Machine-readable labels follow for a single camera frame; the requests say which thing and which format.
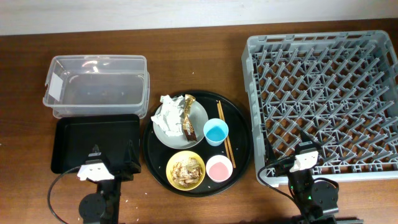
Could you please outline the yellow bowl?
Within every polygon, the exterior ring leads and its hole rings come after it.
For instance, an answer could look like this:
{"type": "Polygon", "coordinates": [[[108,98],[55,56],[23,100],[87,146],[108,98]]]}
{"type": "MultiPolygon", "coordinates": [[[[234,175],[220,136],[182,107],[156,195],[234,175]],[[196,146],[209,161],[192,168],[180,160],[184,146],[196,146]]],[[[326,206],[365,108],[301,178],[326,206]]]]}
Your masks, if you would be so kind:
{"type": "Polygon", "coordinates": [[[193,190],[193,189],[197,188],[197,187],[203,182],[203,180],[204,180],[204,178],[205,178],[205,163],[204,163],[203,159],[202,159],[197,153],[195,153],[195,152],[193,152],[193,151],[180,151],[180,152],[174,154],[174,155],[169,159],[169,161],[168,161],[168,163],[167,163],[167,166],[166,166],[165,173],[166,173],[168,182],[169,182],[173,187],[175,187],[177,190],[189,191],[189,190],[193,190]],[[201,167],[202,167],[202,171],[203,171],[203,177],[201,178],[201,180],[199,181],[199,183],[197,183],[197,184],[195,184],[195,185],[192,185],[192,186],[189,187],[189,188],[184,188],[184,187],[181,187],[181,186],[179,186],[179,185],[177,185],[176,183],[173,182],[173,180],[172,180],[172,175],[171,175],[171,171],[172,171],[173,165],[174,165],[176,162],[181,161],[181,160],[184,160],[184,159],[188,159],[188,158],[190,158],[190,157],[195,158],[195,159],[200,163],[200,165],[201,165],[201,167]]]}

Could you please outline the brown snack wrapper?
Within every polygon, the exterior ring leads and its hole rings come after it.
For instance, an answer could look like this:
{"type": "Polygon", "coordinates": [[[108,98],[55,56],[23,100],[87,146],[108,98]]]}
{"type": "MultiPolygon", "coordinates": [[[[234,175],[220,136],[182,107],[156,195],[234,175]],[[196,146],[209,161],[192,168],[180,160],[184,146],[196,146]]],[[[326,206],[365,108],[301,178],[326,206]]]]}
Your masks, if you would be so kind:
{"type": "Polygon", "coordinates": [[[189,119],[189,115],[190,115],[190,109],[195,100],[196,98],[194,96],[188,94],[185,95],[185,104],[183,108],[183,122],[182,122],[182,130],[184,131],[187,141],[193,141],[193,142],[197,142],[197,137],[195,134],[193,124],[189,119]]]}

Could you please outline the pink cup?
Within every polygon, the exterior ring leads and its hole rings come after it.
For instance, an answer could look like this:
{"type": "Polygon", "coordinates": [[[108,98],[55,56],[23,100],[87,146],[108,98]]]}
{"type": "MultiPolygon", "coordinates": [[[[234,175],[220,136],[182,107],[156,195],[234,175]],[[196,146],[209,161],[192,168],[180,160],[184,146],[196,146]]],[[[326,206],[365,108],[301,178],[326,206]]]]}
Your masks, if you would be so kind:
{"type": "Polygon", "coordinates": [[[224,182],[232,173],[233,165],[226,156],[213,156],[206,163],[206,174],[213,182],[224,182]]]}

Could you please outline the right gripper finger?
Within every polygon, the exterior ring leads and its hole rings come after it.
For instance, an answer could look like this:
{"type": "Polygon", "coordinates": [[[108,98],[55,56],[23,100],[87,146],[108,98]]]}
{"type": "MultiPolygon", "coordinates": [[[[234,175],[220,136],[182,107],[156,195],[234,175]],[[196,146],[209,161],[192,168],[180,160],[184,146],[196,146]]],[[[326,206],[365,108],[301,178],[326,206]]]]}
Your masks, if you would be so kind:
{"type": "Polygon", "coordinates": [[[298,144],[298,151],[321,151],[321,145],[313,141],[303,130],[300,131],[301,143],[298,144]]]}
{"type": "Polygon", "coordinates": [[[272,161],[275,161],[274,150],[273,150],[272,144],[270,143],[270,141],[267,138],[264,139],[264,145],[265,145],[264,160],[265,160],[266,164],[270,164],[272,161]]]}

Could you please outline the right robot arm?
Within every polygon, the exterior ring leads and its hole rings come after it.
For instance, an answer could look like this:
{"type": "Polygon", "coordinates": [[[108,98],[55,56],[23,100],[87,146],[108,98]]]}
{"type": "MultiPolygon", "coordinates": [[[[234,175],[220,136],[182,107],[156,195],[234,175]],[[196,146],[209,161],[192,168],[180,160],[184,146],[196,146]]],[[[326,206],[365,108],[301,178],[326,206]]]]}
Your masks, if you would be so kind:
{"type": "Polygon", "coordinates": [[[276,159],[271,154],[257,173],[274,169],[276,175],[287,176],[288,198],[300,210],[293,223],[336,223],[339,185],[334,180],[313,178],[311,170],[317,165],[322,148],[304,131],[300,132],[300,138],[292,155],[276,159]]]}

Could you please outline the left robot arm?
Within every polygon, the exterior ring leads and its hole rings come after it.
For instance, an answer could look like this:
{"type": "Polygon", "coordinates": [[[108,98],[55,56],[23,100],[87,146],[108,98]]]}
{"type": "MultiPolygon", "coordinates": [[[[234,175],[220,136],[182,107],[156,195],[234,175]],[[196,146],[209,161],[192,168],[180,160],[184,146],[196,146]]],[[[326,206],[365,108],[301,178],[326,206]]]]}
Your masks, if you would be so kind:
{"type": "Polygon", "coordinates": [[[132,140],[112,160],[93,147],[87,160],[78,171],[78,178],[96,184],[96,192],[85,196],[79,204],[79,214],[84,223],[119,223],[121,184],[134,180],[134,174],[141,172],[139,150],[132,140]]]}

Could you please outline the blue cup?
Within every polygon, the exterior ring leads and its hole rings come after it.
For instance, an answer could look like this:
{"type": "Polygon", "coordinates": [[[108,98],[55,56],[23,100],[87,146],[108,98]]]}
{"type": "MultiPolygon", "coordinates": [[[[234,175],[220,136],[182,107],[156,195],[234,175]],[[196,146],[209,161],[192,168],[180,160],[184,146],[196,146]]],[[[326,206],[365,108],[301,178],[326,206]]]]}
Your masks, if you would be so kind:
{"type": "Polygon", "coordinates": [[[229,134],[229,127],[221,119],[212,118],[205,123],[203,132],[209,145],[219,146],[224,142],[224,132],[229,134]]]}

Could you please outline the white tissue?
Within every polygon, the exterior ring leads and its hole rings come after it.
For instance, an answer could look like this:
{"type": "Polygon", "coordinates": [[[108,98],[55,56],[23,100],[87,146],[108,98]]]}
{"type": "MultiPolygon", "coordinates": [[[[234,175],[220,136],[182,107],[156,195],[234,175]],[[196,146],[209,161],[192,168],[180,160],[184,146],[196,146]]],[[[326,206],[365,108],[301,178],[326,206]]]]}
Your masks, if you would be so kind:
{"type": "Polygon", "coordinates": [[[185,104],[185,98],[178,96],[171,98],[169,95],[160,97],[162,103],[160,112],[151,117],[151,120],[157,124],[163,132],[169,136],[181,136],[182,131],[182,115],[185,104]]]}

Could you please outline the peanut shell food scraps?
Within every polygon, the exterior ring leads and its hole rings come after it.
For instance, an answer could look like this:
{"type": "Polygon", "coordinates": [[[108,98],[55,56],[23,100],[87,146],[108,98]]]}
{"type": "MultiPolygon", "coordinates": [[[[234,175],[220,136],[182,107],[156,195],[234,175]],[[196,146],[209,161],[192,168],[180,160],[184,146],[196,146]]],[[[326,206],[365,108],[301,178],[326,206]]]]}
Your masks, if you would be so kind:
{"type": "Polygon", "coordinates": [[[199,183],[203,177],[200,163],[195,158],[188,158],[176,162],[171,171],[172,180],[177,185],[189,188],[199,183]]]}

